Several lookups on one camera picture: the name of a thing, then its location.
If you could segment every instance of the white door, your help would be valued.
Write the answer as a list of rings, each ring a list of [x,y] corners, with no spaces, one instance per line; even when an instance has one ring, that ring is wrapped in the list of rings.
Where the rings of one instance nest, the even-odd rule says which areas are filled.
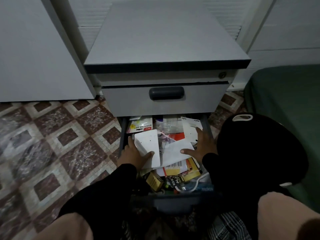
[[[50,2],[43,3],[0,0],[0,102],[95,96]]]

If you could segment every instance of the person's right hand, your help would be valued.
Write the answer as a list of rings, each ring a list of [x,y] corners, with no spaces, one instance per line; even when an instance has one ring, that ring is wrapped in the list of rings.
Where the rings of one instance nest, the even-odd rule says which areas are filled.
[[[191,157],[194,157],[197,162],[201,163],[202,158],[207,153],[215,153],[218,154],[217,151],[217,145],[214,142],[214,139],[209,137],[209,135],[205,132],[203,132],[200,128],[195,128],[198,133],[198,144],[196,150],[190,150],[190,149],[182,149],[180,152],[182,154],[190,155]]]

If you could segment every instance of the green mattress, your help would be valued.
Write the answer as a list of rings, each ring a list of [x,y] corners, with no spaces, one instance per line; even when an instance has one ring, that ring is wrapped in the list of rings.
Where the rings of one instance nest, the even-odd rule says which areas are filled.
[[[309,170],[300,184],[288,189],[297,200],[320,212],[320,65],[258,70],[244,95],[249,112],[281,123],[302,143]]]

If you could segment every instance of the gray handle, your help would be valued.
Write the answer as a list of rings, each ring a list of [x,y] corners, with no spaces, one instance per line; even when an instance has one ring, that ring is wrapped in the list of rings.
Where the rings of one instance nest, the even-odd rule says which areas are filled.
[[[183,96],[183,87],[155,87],[150,88],[149,90],[149,97],[151,100],[180,99]]]

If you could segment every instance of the tile floor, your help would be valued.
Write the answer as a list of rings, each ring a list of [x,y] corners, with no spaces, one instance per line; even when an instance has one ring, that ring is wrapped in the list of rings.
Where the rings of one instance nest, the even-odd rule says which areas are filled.
[[[209,118],[214,137],[243,101],[226,92]],[[34,238],[70,197],[112,173],[120,132],[102,96],[0,103],[0,239]]]

